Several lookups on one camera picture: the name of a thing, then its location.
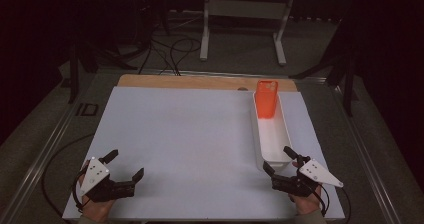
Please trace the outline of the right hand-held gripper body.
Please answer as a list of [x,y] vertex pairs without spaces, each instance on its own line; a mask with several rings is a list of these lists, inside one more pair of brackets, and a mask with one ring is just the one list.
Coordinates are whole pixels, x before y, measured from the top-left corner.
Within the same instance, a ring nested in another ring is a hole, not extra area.
[[293,177],[277,175],[271,170],[272,188],[299,197],[310,196],[319,184],[328,184],[342,188],[344,184],[330,173],[317,160],[297,156],[297,171]]

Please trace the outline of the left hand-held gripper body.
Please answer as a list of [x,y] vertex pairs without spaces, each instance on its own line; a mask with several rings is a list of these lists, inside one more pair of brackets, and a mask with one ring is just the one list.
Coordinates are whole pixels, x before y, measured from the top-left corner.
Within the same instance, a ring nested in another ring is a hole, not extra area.
[[86,196],[93,202],[107,202],[121,198],[133,197],[135,182],[115,182],[110,179],[110,170],[106,164],[110,160],[92,157],[80,186],[80,195]]

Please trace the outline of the long white plastic tray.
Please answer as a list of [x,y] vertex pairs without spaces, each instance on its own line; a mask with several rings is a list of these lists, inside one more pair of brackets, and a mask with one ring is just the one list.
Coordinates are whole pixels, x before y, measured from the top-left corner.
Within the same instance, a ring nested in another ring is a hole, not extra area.
[[259,118],[256,103],[253,103],[251,105],[251,122],[257,168],[263,170],[263,163],[267,162],[276,171],[284,170],[292,161],[284,152],[284,148],[292,147],[292,145],[280,96],[276,98],[275,113],[270,119]]

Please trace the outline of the orange phone case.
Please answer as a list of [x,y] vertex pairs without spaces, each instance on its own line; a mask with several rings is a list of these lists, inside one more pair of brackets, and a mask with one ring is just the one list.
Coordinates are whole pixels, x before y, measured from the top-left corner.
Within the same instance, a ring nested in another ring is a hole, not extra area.
[[273,80],[260,80],[255,92],[257,115],[261,119],[274,116],[277,102],[278,83]]

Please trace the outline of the person's right hand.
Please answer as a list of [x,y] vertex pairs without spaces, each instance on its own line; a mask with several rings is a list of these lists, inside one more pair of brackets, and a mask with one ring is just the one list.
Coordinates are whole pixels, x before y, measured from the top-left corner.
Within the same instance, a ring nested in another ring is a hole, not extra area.
[[320,212],[320,197],[321,190],[316,189],[315,192],[308,197],[299,197],[292,194],[289,194],[288,197],[292,202],[295,203],[296,211],[298,215],[306,215],[313,213],[315,211]]

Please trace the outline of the person's left hand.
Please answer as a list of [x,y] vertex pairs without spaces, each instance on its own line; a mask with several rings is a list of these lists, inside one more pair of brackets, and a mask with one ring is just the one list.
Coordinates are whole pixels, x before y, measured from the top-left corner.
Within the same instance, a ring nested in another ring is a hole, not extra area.
[[87,196],[82,197],[82,202],[84,204],[82,216],[96,223],[106,223],[108,221],[109,213],[115,203],[114,200],[93,202]]

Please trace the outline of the white board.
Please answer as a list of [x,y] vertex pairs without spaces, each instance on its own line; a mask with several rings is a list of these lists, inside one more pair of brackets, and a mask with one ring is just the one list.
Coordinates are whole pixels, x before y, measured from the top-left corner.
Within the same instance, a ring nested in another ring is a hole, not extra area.
[[248,91],[116,87],[89,157],[112,150],[114,180],[143,169],[134,196],[110,214],[138,221],[281,221],[286,193],[256,165]]

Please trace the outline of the black stand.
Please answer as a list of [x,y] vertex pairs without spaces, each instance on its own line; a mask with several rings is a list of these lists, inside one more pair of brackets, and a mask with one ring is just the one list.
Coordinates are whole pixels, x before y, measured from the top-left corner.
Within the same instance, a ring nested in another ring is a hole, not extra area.
[[342,19],[319,63],[305,71],[290,75],[291,79],[300,80],[330,67],[331,71],[325,78],[325,83],[328,86],[336,87],[341,81],[344,81],[342,104],[349,116],[352,115],[351,102],[357,54],[354,28],[355,23],[353,21],[348,21],[346,18]]
[[136,67],[127,64],[126,60],[135,58],[140,53],[141,50],[137,49],[134,52],[123,55],[113,55],[91,43],[88,39],[77,35],[69,47],[70,77],[68,78],[68,84],[70,97],[68,103],[74,103],[80,92],[79,66],[82,66],[88,73],[95,73],[98,70],[96,58],[100,57],[122,69],[136,70]]

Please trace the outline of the white metal stand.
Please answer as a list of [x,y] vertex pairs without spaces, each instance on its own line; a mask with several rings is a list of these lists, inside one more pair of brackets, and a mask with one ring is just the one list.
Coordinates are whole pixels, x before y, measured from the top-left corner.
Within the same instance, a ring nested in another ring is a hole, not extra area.
[[273,34],[273,42],[278,64],[284,66],[287,60],[282,44],[282,36],[288,23],[293,2],[294,0],[287,0],[285,3],[241,0],[204,0],[200,60],[206,61],[208,59],[210,39],[209,19],[211,16],[256,18],[280,21],[279,29]]

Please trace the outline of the metal floor rail frame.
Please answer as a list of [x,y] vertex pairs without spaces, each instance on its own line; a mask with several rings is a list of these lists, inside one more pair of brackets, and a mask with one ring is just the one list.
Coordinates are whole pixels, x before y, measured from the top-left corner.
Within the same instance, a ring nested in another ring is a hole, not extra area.
[[[171,76],[101,72],[84,77],[73,104],[67,101],[67,89],[54,88],[0,146],[0,224],[59,222],[56,212],[65,205],[69,179],[63,177],[51,185],[48,199],[43,198],[41,190],[55,167],[76,168],[93,138],[100,118],[79,115],[78,105],[104,107],[118,84],[246,91],[255,86],[256,79],[202,73]],[[377,170],[383,158],[370,153],[371,143],[391,144],[385,128],[379,128],[372,139],[366,138],[362,129],[372,118],[360,113],[349,116],[342,105],[340,88],[327,86],[321,78],[285,79],[282,84],[289,91],[302,93],[328,164],[349,183],[341,193],[341,201],[351,211],[350,224],[405,224]]]

